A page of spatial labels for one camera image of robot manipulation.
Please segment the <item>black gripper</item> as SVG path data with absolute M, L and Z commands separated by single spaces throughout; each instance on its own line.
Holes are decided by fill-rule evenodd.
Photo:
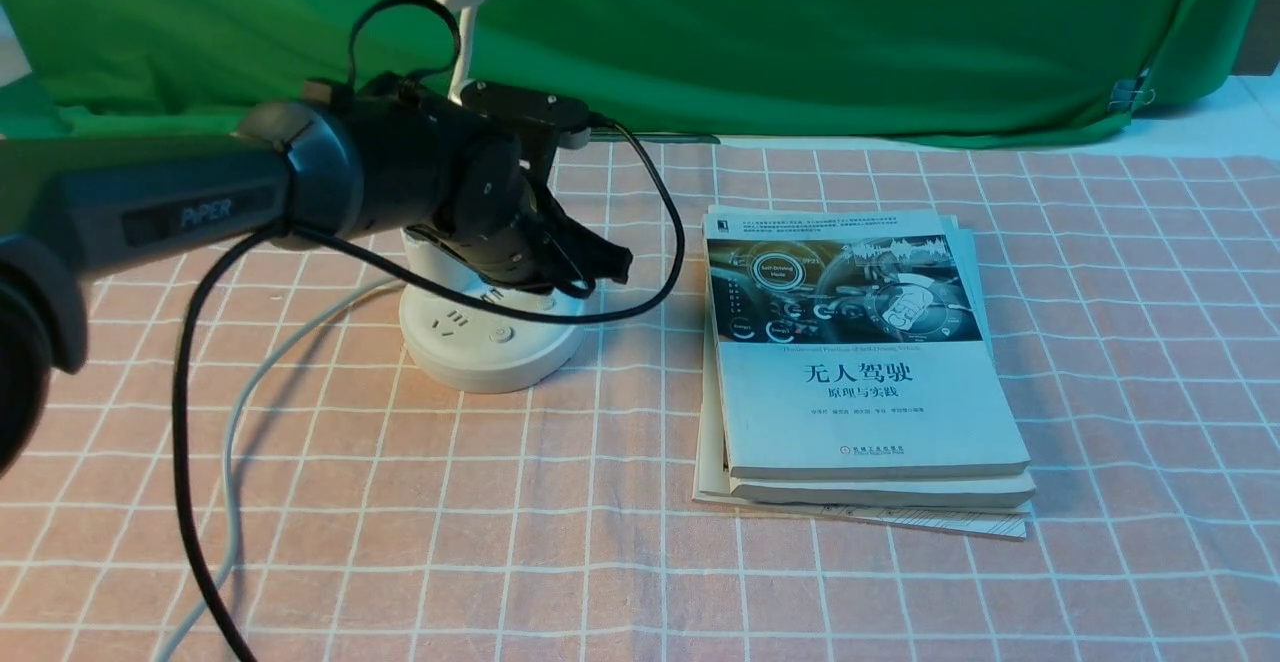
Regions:
M 634 255 L 545 198 L 545 223 L 520 166 L 518 141 L 485 133 L 460 150 L 451 191 L 431 216 L 435 245 L 493 287 L 577 298 L 599 282 L 628 283 Z M 536 251 L 545 232 L 545 256 Z

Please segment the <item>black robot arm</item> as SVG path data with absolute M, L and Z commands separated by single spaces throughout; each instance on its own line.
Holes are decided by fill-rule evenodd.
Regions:
M 575 222 L 548 181 L 591 114 L 512 85 L 461 102 L 383 73 L 308 79 L 230 134 L 3 143 L 3 466 L 27 447 L 54 370 L 88 356 L 90 283 L 274 229 L 351 241 L 408 228 L 490 287 L 586 297 L 632 262 Z

